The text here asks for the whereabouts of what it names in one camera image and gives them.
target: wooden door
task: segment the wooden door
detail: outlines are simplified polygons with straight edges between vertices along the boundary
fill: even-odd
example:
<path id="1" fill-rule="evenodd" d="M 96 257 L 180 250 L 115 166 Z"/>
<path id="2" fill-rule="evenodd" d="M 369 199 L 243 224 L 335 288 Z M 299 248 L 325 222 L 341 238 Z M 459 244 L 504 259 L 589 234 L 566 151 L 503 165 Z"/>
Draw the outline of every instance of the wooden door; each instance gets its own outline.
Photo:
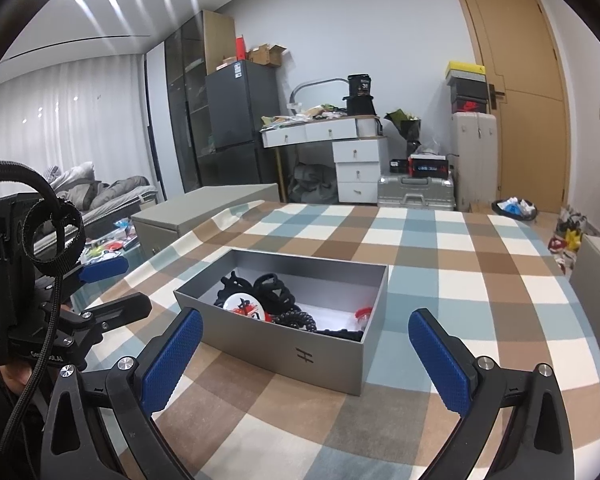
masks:
<path id="1" fill-rule="evenodd" d="M 461 0 L 498 121 L 498 194 L 559 212 L 568 182 L 564 75 L 539 0 Z"/>

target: gray box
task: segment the gray box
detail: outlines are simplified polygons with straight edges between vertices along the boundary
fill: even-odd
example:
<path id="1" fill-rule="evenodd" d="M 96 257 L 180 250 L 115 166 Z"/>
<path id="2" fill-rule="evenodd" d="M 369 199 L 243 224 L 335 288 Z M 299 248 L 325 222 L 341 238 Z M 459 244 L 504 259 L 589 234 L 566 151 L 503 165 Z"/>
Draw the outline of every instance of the gray box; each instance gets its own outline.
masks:
<path id="1" fill-rule="evenodd" d="M 412 178 L 386 174 L 378 181 L 378 207 L 408 207 L 453 211 L 456 208 L 454 181 L 445 178 Z"/>
<path id="2" fill-rule="evenodd" d="M 278 184 L 201 187 L 136 213 L 131 219 L 144 255 L 150 258 L 223 209 L 255 200 L 279 202 Z"/>
<path id="3" fill-rule="evenodd" d="M 251 283 L 275 272 L 296 304 L 314 316 L 318 330 L 347 328 L 344 322 L 354 322 L 355 311 L 372 306 L 362 341 L 288 328 L 214 306 L 223 288 L 220 279 L 232 270 Z M 202 341 L 214 348 L 277 374 L 359 395 L 384 325 L 387 281 L 387 266 L 233 249 L 175 296 L 181 307 L 200 311 Z"/>

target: hand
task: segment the hand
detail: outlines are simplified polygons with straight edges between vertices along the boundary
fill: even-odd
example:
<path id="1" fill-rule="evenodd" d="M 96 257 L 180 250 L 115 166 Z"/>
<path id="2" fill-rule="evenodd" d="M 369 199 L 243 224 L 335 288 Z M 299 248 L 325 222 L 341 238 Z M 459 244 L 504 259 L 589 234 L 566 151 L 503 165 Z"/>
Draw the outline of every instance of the hand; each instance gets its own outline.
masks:
<path id="1" fill-rule="evenodd" d="M 66 305 L 61 305 L 60 308 L 70 310 Z M 31 377 L 31 372 L 31 365 L 21 359 L 16 359 L 7 365 L 0 366 L 0 375 L 4 384 L 17 396 L 24 391 L 24 387 Z"/>

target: metal screw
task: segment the metal screw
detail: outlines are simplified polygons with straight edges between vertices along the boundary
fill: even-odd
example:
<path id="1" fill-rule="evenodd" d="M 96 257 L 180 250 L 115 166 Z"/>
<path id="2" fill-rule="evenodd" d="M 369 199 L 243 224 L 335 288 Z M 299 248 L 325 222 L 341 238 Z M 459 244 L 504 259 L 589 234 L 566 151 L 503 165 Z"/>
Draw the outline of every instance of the metal screw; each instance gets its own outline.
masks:
<path id="1" fill-rule="evenodd" d="M 544 375 L 545 377 L 549 377 L 550 375 L 552 375 L 554 373 L 554 371 L 551 369 L 551 367 L 544 363 L 542 363 L 541 365 L 538 365 L 538 371 L 540 372 L 540 375 Z"/>
<path id="2" fill-rule="evenodd" d="M 134 365 L 134 359 L 132 357 L 123 357 L 118 361 L 118 368 L 120 370 L 129 370 Z"/>
<path id="3" fill-rule="evenodd" d="M 483 370 L 491 370 L 494 364 L 495 363 L 493 362 L 493 359 L 491 359 L 490 357 L 478 357 L 478 366 Z"/>
<path id="4" fill-rule="evenodd" d="M 75 370 L 75 367 L 73 365 L 65 365 L 62 368 L 60 368 L 60 376 L 68 377 L 74 373 L 74 370 Z"/>

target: white curtain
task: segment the white curtain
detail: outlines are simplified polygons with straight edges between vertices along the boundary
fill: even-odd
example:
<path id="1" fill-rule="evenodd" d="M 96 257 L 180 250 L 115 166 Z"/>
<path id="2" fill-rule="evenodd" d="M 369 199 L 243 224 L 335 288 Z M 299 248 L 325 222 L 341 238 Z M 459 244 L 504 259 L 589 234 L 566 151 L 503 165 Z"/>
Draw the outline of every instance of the white curtain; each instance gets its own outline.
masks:
<path id="1" fill-rule="evenodd" d="M 0 85 L 0 159 L 43 173 L 93 161 L 97 180 L 144 175 L 156 185 L 148 144 L 142 55 L 94 57 Z M 0 184 L 0 196 L 32 191 Z"/>

